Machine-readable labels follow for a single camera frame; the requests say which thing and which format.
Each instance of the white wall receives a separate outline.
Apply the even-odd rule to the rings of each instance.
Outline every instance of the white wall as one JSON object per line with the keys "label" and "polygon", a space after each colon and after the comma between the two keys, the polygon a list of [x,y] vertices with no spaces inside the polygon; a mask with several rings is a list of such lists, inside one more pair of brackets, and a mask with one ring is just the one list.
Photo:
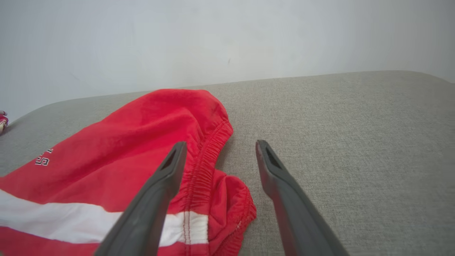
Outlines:
{"label": "white wall", "polygon": [[452,0],[0,0],[0,109],[370,70],[455,82]]}

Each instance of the gray fabric surface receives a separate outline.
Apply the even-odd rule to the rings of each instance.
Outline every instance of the gray fabric surface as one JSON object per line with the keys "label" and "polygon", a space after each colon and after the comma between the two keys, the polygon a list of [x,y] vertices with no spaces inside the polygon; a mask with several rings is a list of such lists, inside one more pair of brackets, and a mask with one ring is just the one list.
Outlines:
{"label": "gray fabric surface", "polygon": [[[192,87],[216,96],[234,135],[217,167],[250,188],[258,218],[241,254],[282,255],[254,144],[265,139],[352,254],[455,254],[455,85],[416,72],[358,72]],[[70,100],[14,122],[0,173],[145,94]]]}

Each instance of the red and white fabric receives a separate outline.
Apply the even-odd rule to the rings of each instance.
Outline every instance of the red and white fabric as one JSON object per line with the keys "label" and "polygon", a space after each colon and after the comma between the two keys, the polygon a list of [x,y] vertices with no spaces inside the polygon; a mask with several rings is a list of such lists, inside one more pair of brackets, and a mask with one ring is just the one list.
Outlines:
{"label": "red and white fabric", "polygon": [[238,178],[215,169],[233,129],[207,91],[159,90],[0,178],[0,251],[90,255],[172,146],[187,142],[159,255],[234,255],[256,218]]}

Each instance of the white stripe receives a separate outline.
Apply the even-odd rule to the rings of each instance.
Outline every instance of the white stripe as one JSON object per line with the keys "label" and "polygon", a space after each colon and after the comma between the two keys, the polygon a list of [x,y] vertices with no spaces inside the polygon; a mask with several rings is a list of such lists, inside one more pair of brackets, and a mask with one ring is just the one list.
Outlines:
{"label": "white stripe", "polygon": [[[73,244],[100,243],[121,214],[84,203],[41,205],[0,189],[0,226],[47,239]],[[207,226],[208,215],[192,211],[167,214],[160,246],[170,246],[177,241],[207,244]]]}

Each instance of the upholstered surface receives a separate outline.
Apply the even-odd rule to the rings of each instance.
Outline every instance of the upholstered surface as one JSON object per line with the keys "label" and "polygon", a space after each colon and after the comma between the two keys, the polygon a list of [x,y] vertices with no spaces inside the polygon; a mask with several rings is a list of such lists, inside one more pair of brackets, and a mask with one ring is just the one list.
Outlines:
{"label": "upholstered surface", "polygon": [[[254,152],[272,146],[351,254],[455,253],[455,85],[416,72],[192,87],[216,96],[234,135],[218,168],[250,188],[258,218],[241,254],[284,254]],[[54,103],[0,136],[0,174],[147,92]]]}

